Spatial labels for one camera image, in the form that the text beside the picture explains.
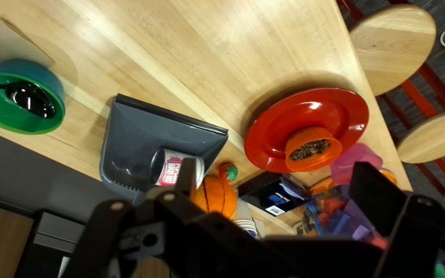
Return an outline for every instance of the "floor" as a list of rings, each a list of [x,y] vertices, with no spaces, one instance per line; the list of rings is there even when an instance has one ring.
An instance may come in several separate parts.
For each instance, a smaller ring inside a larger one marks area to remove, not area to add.
[[[390,7],[386,0],[352,0],[352,4],[357,5],[357,8],[365,16],[376,15]],[[419,5],[424,10],[427,10],[436,21],[437,42],[434,44],[433,53],[428,59],[428,66],[445,83],[445,49],[439,44],[439,36],[445,30],[445,0],[411,0],[411,4]],[[431,104],[437,104],[433,98],[431,89],[422,81],[422,78],[414,76],[413,83],[431,101]],[[410,120],[413,120],[414,123],[424,121],[424,117],[419,112],[419,109],[413,106],[413,103],[408,100],[408,96],[402,90],[394,90],[390,95],[394,98],[396,104],[410,117]],[[403,138],[408,134],[408,130],[400,124],[399,120],[396,120],[396,117],[391,113],[391,110],[385,104],[380,104],[380,106],[382,106],[382,110],[383,110],[383,115],[386,118],[390,129],[394,130],[399,138]],[[427,167],[434,174],[434,177],[445,188],[445,175],[439,171],[439,167],[433,164],[428,164]],[[417,167],[405,164],[405,169],[408,172],[414,192],[442,200],[441,194],[434,191],[434,188],[420,174]]]

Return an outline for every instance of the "green container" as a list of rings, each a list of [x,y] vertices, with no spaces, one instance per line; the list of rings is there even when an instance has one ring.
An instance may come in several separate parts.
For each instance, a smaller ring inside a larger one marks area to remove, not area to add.
[[[51,120],[43,120],[23,110],[0,90],[0,127],[23,135],[42,135],[56,130],[65,118],[63,87],[45,67],[28,61],[8,61],[0,64],[0,84],[26,81],[43,90],[56,109]]]

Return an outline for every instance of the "orange object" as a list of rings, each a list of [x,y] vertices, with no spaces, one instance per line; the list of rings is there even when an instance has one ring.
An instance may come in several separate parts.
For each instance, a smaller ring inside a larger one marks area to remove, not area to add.
[[[204,212],[220,212],[232,218],[237,211],[237,191],[224,177],[206,177],[203,186],[192,189],[190,200]]]
[[[300,130],[286,143],[286,167],[291,172],[314,172],[335,161],[343,146],[326,129]]]

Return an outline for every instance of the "wall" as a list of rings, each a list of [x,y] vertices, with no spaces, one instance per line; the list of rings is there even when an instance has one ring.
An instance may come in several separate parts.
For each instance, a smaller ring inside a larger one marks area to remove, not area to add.
[[[87,222],[94,206],[118,195],[71,169],[0,138],[0,201],[28,212],[50,211]]]

